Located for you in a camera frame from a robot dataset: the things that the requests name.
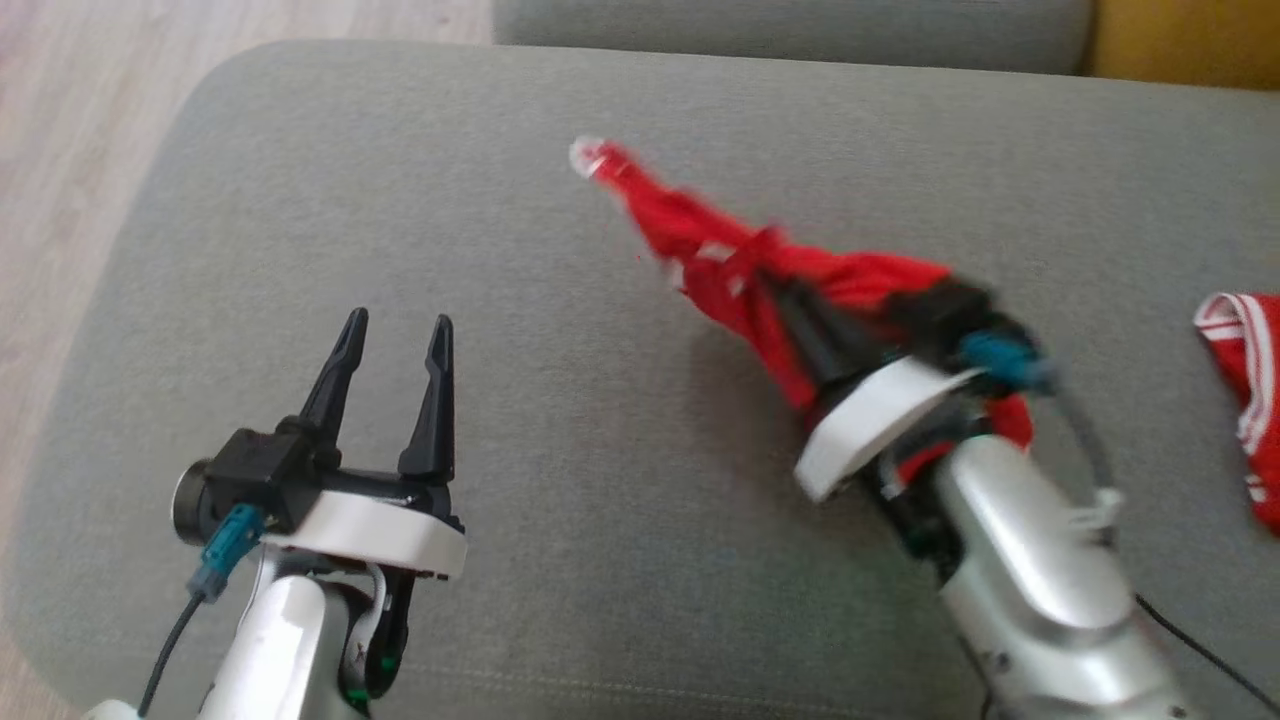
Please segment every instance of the red garment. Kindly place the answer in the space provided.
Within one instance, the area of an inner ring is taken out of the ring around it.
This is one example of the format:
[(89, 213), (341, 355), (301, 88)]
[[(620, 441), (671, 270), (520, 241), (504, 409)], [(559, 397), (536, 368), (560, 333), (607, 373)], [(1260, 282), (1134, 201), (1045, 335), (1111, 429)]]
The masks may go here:
[[(663, 263), (672, 283), (709, 318), (746, 338), (782, 386), (790, 404), (806, 415), (815, 388), (800, 368), (759, 272), (800, 278), (836, 306), (874, 316), (893, 292), (919, 292), (946, 278), (942, 265), (884, 255), (836, 255), (794, 245), (778, 227), (750, 229), (695, 196), (663, 187), (613, 142), (580, 140), (575, 167), (617, 193)], [(997, 432), (1025, 447), (1030, 416), (1021, 398), (988, 406)]]
[(1253, 512), (1280, 536), (1280, 421), (1275, 420), (1280, 296), (1212, 295), (1196, 311), (1196, 327), (1244, 406), (1235, 434), (1253, 470), (1244, 479)]

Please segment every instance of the gray sofa cushion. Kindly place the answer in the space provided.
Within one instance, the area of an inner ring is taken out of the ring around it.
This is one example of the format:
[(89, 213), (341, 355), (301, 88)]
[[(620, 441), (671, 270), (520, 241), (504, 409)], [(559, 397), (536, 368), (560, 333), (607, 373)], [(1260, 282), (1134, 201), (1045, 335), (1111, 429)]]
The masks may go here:
[[(671, 293), (580, 132), (837, 250), (951, 263), (1057, 350), (1133, 503), (1137, 587), (1280, 691), (1280, 543), (1252, 521), (1231, 400), (1189, 327), (1274, 287), (1275, 96), (1046, 76), (591, 50), (298, 42), (188, 101), (113, 251), (24, 480), (5, 632), (77, 703), (136, 700), (197, 552), (178, 474), (296, 411), (372, 314), (342, 447), (392, 468), (436, 313), (457, 325), (467, 573), (422, 583), (383, 717), (948, 719), (980, 691), (865, 500), (813, 507), (749, 350)], [(1043, 416), (1037, 455), (1083, 465)], [(186, 716), (252, 573), (196, 616)], [(1181, 648), (1221, 717), (1258, 717)]]
[(494, 0), (506, 45), (1074, 73), (1091, 0)]

